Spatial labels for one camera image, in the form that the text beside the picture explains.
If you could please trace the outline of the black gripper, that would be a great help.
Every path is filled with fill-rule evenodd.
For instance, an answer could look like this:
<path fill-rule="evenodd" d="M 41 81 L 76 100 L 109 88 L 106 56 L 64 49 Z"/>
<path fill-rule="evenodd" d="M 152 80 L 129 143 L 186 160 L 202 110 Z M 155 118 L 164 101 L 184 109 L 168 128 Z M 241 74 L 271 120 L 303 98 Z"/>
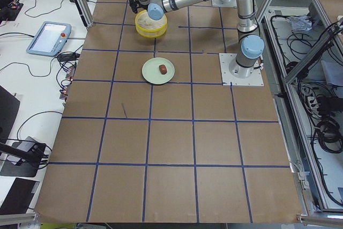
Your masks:
<path fill-rule="evenodd" d="M 133 13 L 138 13 L 138 10 L 141 8 L 138 0 L 129 0 L 129 5 Z"/>

